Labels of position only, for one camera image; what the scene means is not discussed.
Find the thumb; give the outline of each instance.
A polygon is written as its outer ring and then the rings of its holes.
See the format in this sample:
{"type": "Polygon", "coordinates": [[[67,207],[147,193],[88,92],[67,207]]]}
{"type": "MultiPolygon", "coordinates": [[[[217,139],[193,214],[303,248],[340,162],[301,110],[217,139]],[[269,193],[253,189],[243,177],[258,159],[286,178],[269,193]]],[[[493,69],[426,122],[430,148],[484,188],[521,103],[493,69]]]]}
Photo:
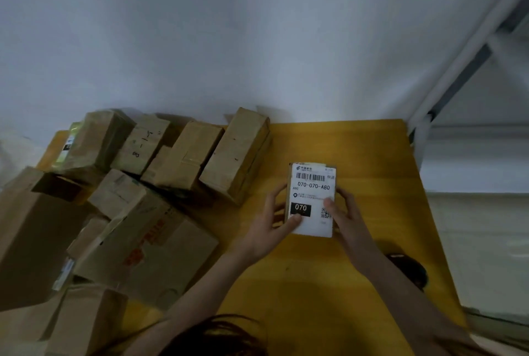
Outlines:
{"type": "Polygon", "coordinates": [[[300,214],[294,214],[292,217],[290,217],[287,222],[285,222],[283,225],[281,225],[279,228],[274,230],[274,235],[276,236],[276,239],[280,242],[283,240],[289,233],[291,233],[294,229],[296,229],[300,224],[303,218],[300,214]]]}
{"type": "Polygon", "coordinates": [[[327,199],[323,200],[323,205],[325,206],[325,209],[328,211],[328,213],[332,215],[336,221],[336,224],[338,224],[340,229],[342,229],[342,227],[347,224],[347,217],[345,213],[341,211],[336,203],[334,203],[334,201],[328,197],[327,199]]]}

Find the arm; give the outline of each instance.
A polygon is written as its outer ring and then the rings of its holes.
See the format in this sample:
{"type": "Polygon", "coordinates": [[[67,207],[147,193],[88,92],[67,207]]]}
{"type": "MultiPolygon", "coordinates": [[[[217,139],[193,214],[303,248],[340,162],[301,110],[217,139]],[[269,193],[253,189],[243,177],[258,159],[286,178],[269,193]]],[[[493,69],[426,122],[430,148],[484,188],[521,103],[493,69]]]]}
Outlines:
{"type": "Polygon", "coordinates": [[[347,214],[331,199],[324,205],[340,227],[340,241],[353,265],[371,281],[417,355],[448,355],[436,342],[448,339],[476,347],[464,329],[441,313],[376,246],[351,193],[338,189],[345,198],[347,214]]]}
{"type": "Polygon", "coordinates": [[[139,337],[124,356],[155,356],[181,332],[217,313],[229,289],[246,268],[270,253],[300,223],[296,214],[277,229],[272,224],[283,220],[275,215],[285,204],[275,204],[286,185],[267,195],[263,212],[253,221],[248,233],[168,310],[165,319],[139,337]]]}

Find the yellow tabletop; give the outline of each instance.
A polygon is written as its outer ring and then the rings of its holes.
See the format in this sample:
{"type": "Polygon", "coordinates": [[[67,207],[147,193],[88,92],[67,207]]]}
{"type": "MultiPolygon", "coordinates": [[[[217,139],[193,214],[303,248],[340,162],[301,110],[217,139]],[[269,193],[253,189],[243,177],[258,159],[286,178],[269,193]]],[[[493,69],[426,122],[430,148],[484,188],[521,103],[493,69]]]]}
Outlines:
{"type": "MultiPolygon", "coordinates": [[[[190,212],[221,241],[196,278],[247,229],[265,194],[286,181],[289,163],[321,162],[336,166],[338,185],[356,196],[373,237],[420,261],[430,278],[427,296],[464,325],[404,122],[273,124],[271,131],[274,141],[244,205],[217,201],[190,212]]],[[[337,201],[345,207],[340,196],[337,201]]],[[[260,320],[271,355],[412,354],[374,288],[334,239],[289,235],[238,279],[220,312],[260,320]]],[[[130,301],[123,334],[159,316],[130,301]]]]}

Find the hand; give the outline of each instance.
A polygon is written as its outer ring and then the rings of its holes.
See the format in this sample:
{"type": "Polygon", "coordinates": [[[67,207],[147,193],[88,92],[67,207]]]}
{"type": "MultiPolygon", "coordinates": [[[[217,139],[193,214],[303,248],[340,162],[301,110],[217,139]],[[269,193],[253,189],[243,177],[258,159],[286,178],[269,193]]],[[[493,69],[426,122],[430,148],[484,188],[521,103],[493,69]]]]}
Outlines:
{"type": "Polygon", "coordinates": [[[278,228],[272,227],[274,222],[284,220],[284,214],[275,213],[285,209],[285,203],[276,204],[276,197],[286,187],[286,184],[281,184],[268,193],[262,213],[255,217],[250,229],[236,246],[236,250],[243,254],[249,264],[261,260],[301,224],[301,215],[295,214],[278,228]]]}
{"type": "Polygon", "coordinates": [[[341,211],[329,198],[323,200],[323,205],[340,227],[339,240],[349,260],[359,272],[365,275],[369,271],[373,257],[382,253],[367,229],[354,201],[354,196],[339,187],[336,188],[336,191],[346,200],[347,213],[341,211]]]}

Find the qr code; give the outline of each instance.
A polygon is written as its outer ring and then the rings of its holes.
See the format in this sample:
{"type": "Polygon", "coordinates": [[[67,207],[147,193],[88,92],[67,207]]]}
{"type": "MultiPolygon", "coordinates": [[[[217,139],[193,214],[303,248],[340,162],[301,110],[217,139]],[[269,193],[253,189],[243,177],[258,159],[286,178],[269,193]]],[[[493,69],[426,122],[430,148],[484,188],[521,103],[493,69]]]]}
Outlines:
{"type": "Polygon", "coordinates": [[[331,218],[331,214],[327,212],[325,207],[322,207],[322,218],[331,218]]]}

